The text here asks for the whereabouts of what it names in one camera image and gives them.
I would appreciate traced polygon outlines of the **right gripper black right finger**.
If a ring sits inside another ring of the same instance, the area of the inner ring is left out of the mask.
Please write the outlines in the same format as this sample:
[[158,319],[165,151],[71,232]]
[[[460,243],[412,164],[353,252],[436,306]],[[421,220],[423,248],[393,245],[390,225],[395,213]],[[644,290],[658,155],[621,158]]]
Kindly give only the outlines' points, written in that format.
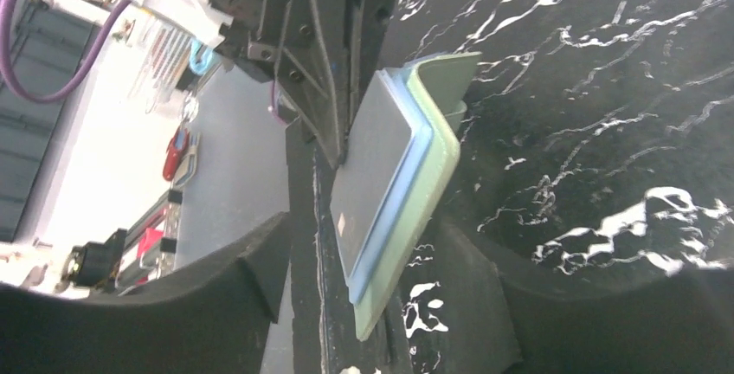
[[506,248],[471,245],[500,288],[507,373],[730,373],[733,273],[686,270],[597,291]]

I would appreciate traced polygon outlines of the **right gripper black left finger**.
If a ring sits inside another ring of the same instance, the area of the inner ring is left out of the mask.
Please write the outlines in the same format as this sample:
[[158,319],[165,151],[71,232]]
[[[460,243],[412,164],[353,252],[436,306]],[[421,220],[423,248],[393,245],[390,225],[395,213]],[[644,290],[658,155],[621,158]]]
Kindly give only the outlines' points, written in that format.
[[4,373],[256,373],[277,321],[292,219],[122,296],[1,289]]

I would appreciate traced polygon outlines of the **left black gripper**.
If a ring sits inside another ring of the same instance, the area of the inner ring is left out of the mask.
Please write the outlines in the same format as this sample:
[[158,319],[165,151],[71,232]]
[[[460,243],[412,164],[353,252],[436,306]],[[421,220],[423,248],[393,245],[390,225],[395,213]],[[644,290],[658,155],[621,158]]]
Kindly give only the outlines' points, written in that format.
[[346,154],[347,2],[209,0],[233,18],[217,54],[255,81],[279,81],[333,167]]

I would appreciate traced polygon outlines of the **dark grey credit card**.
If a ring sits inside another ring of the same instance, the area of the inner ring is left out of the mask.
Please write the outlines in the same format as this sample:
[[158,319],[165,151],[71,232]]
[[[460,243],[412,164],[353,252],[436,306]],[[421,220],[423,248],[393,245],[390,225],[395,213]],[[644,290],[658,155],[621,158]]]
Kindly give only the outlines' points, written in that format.
[[345,162],[331,197],[332,220],[344,277],[350,279],[375,216],[412,137],[388,72],[377,72],[351,126]]

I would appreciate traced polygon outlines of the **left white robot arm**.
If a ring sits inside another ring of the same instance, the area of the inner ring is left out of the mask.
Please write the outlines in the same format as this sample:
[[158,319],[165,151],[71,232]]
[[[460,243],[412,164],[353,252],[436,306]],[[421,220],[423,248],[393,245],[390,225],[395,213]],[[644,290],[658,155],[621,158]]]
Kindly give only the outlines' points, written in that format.
[[369,66],[364,0],[127,0],[276,81],[330,164],[343,163]]

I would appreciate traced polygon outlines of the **green card holder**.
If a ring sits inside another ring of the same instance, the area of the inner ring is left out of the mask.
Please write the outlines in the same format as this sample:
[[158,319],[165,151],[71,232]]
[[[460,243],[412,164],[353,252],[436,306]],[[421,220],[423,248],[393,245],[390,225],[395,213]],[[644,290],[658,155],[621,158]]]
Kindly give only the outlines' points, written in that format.
[[467,110],[464,95],[481,57],[479,52],[430,55],[376,71],[390,74],[412,137],[357,268],[350,279],[344,278],[360,341],[377,325],[454,174],[460,158],[456,132]]

